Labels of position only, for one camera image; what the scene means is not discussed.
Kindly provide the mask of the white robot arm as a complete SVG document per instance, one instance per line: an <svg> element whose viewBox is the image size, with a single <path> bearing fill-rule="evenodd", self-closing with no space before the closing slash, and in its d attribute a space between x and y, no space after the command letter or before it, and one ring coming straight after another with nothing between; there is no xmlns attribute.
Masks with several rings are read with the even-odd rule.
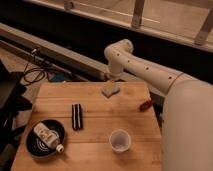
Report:
<svg viewBox="0 0 213 171"><path fill-rule="evenodd" d="M127 70L165 94L162 171L213 171L213 85L133 55L128 39L104 50L109 77Z"/></svg>

